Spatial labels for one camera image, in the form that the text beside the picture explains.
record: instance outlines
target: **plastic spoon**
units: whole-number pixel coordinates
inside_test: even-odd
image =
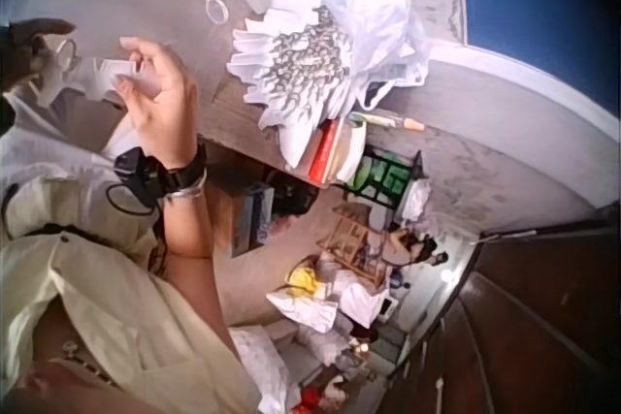
[[[229,9],[221,0],[205,0],[205,12],[215,24],[224,24],[229,19]]]

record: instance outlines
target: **hand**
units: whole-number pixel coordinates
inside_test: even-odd
[[[0,26],[0,77],[2,91],[10,91],[22,80],[38,75],[49,51],[43,36],[69,34],[76,27],[63,19],[33,18]]]
[[[186,167],[197,150],[196,84],[163,46],[141,38],[121,38],[120,43],[132,51],[130,60],[145,60],[144,66],[152,66],[160,80],[161,91],[152,100],[127,77],[117,77],[115,84],[141,137],[143,150],[166,170]]]

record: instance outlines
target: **table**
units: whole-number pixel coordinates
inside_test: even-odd
[[[278,148],[275,128],[263,131],[257,126],[261,108],[244,103],[245,84],[226,74],[220,81],[213,100],[203,103],[198,131],[212,143],[223,145],[275,169],[288,172],[319,188],[327,185],[316,183],[308,177],[308,166],[301,163],[297,169],[287,171]]]
[[[224,0],[230,13],[222,26],[205,14],[205,0],[2,0],[0,21],[59,17],[77,25],[72,34],[79,55],[126,58],[120,36],[135,35],[169,45],[197,80],[203,112],[199,133],[279,170],[285,162],[274,129],[259,130],[261,109],[244,103],[245,85],[224,70],[232,53],[232,30],[251,15],[245,0]],[[308,167],[290,172],[312,183]]]

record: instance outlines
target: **light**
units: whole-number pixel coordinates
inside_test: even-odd
[[[445,270],[440,272],[440,280],[444,283],[450,283],[453,279],[453,271]]]
[[[445,269],[440,272],[440,280],[450,286],[455,286],[459,282],[459,275],[455,271]]]

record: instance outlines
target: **beige shirt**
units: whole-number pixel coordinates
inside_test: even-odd
[[[114,175],[105,162],[19,125],[0,139],[0,196],[10,182],[21,186],[0,232],[2,392],[29,366],[34,328],[60,296],[90,353],[136,398],[171,414],[256,412],[259,393],[241,363],[176,289],[139,265],[155,239],[148,219],[106,200]],[[114,249],[71,234],[23,236],[48,222]]]

